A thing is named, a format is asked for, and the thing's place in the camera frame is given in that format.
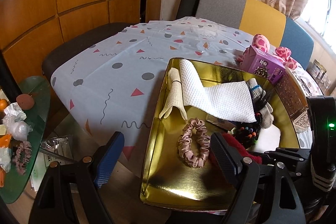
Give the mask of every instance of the floor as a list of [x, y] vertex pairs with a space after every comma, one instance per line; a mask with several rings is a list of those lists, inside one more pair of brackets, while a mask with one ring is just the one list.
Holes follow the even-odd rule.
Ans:
[[[93, 155], [98, 148], [90, 135], [80, 128], [70, 114], [57, 126], [55, 132], [58, 136], [73, 135], [73, 158], [75, 160]], [[170, 216], [170, 210], [143, 204], [139, 199], [139, 189], [140, 178], [117, 162], [109, 182], [99, 190], [105, 207], [115, 224], [165, 223]], [[28, 184], [19, 199], [13, 204], [7, 205], [20, 224], [28, 223], [34, 197], [35, 192]], [[88, 221], [79, 194], [73, 193], [73, 200], [79, 222], [87, 224]]]

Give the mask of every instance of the squiggly line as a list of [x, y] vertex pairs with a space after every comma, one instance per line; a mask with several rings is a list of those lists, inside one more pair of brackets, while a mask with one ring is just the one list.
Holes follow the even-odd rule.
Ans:
[[110, 56], [110, 55], [117, 55], [117, 54], [100, 54], [99, 56]]
[[73, 69], [72, 69], [72, 72], [71, 72], [70, 74], [72, 74], [72, 73], [74, 72], [75, 67], [76, 67], [76, 65], [77, 65], [77, 62], [78, 62], [78, 59], [77, 59], [77, 61], [75, 62], [74, 66], [73, 66]]
[[153, 46], [153, 44], [149, 41], [149, 37], [146, 37], [147, 38], [147, 41], [149, 43], [149, 45], [151, 45], [151, 47]]
[[113, 91], [113, 89], [111, 89], [111, 91], [110, 91], [109, 94], [108, 94], [108, 97], [109, 97], [109, 98], [105, 100], [105, 107], [104, 107], [104, 109], [103, 109], [103, 114], [104, 114], [104, 115], [103, 115], [103, 118], [100, 120], [100, 124], [101, 124], [101, 122], [103, 121], [103, 119], [104, 119], [104, 117], [105, 117], [105, 108], [107, 107], [107, 101], [111, 99], [110, 94], [112, 93], [112, 91]]
[[211, 38], [214, 38], [212, 37], [211, 35], [206, 35], [206, 34], [202, 34], [204, 37], [211, 37]]
[[139, 59], [164, 59], [163, 57], [158, 57], [158, 58], [153, 58], [153, 57], [147, 57], [147, 56], [145, 56], [145, 57], [140, 57]]
[[133, 123], [135, 124], [135, 127], [136, 127], [137, 129], [140, 129], [143, 125], [144, 125], [145, 127], [147, 127], [147, 128], [150, 128], [150, 127], [149, 127], [148, 125], [146, 125], [144, 122], [138, 127], [136, 121], [132, 121], [130, 126], [128, 126], [127, 121], [123, 121], [123, 123], [122, 123], [122, 125], [121, 125], [121, 128], [124, 126], [124, 123], [126, 123], [126, 127], [127, 127], [127, 128], [131, 128], [131, 127], [133, 126]]

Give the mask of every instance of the green glass table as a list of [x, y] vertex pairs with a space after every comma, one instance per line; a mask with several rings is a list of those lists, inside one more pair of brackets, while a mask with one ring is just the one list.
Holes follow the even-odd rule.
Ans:
[[25, 111], [27, 115], [25, 122], [33, 127], [33, 131], [28, 135], [32, 152], [24, 175], [19, 175], [13, 164], [10, 172], [6, 174], [5, 186], [0, 188], [0, 196], [5, 203], [15, 202], [29, 181], [39, 152], [50, 106], [50, 86], [45, 78], [41, 76], [28, 77], [19, 84], [19, 87], [22, 93], [30, 94], [35, 100], [33, 108]]

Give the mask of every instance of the tablecloth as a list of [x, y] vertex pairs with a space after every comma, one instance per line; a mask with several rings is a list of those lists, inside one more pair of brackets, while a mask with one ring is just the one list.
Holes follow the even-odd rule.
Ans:
[[183, 57], [237, 67], [253, 36], [207, 19], [150, 21], [84, 50], [51, 77], [57, 96], [93, 139], [125, 136], [122, 163], [140, 175], [142, 156], [169, 60]]

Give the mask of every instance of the purple box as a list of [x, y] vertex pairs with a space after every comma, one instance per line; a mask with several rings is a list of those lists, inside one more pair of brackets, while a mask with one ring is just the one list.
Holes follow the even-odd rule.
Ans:
[[265, 77], [275, 86], [286, 71], [283, 64], [256, 47], [250, 46], [247, 51], [239, 69]]

